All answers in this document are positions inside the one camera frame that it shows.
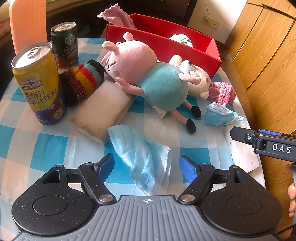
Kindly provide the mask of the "person's right hand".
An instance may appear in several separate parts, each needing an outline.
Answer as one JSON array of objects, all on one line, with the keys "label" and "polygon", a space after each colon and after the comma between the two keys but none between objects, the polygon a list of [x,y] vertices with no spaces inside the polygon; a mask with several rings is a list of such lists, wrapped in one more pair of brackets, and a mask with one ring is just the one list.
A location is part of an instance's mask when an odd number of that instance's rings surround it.
[{"label": "person's right hand", "polygon": [[296,208],[296,204],[295,204],[296,188],[294,183],[289,185],[287,189],[287,193],[288,193],[288,197],[290,198],[289,217],[293,217],[295,214],[295,208]]}]

